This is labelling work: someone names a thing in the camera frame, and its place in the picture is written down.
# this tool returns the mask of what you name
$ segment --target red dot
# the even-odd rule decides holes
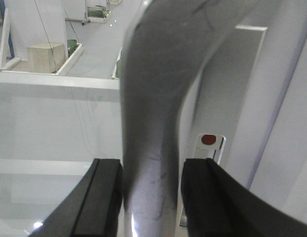
[[[216,136],[215,135],[209,135],[206,134],[202,137],[202,143],[205,145],[212,145],[216,142]]]

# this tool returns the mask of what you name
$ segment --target wire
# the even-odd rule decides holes
[[[76,36],[76,39],[78,40],[78,43],[79,43],[79,42],[80,42],[80,41],[79,41],[79,37],[78,37],[78,35],[76,34],[76,32],[75,32],[75,30],[74,30],[74,28],[73,28],[72,22],[70,21],[70,17],[69,17],[69,15],[67,14],[65,8],[64,8],[63,10],[64,10],[64,12],[65,12],[65,14],[66,14],[66,17],[68,18],[68,21],[70,22],[71,28],[72,28],[72,30],[73,30],[73,32],[74,32],[74,34],[75,34],[75,36]]]
[[[58,68],[57,68],[57,66],[56,66],[56,62],[55,62],[55,58],[54,58],[54,54],[53,54],[53,48],[52,48],[52,46],[51,46],[51,43],[50,43],[50,40],[49,40],[48,34],[47,34],[46,30],[45,30],[45,27],[44,27],[44,21],[43,21],[43,19],[41,18],[41,14],[40,14],[40,11],[39,11],[39,8],[38,8],[38,5],[37,5],[37,2],[36,2],[36,0],[34,0],[34,1],[35,1],[35,5],[36,5],[36,8],[37,8],[37,11],[38,11],[38,14],[39,14],[39,17],[40,17],[41,23],[42,23],[43,28],[44,28],[45,36],[46,36],[46,38],[47,38],[47,40],[48,40],[48,43],[49,43],[49,45],[50,45],[50,49],[51,49],[51,53],[52,53],[52,58],[53,58],[54,66],[55,66],[55,70],[57,71],[57,70],[58,70]]]

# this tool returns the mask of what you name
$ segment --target shiny floor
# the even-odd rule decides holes
[[[113,15],[106,24],[66,22],[67,39],[78,40],[85,49],[68,76],[111,79],[126,28],[140,3],[123,0],[120,5],[107,5]]]

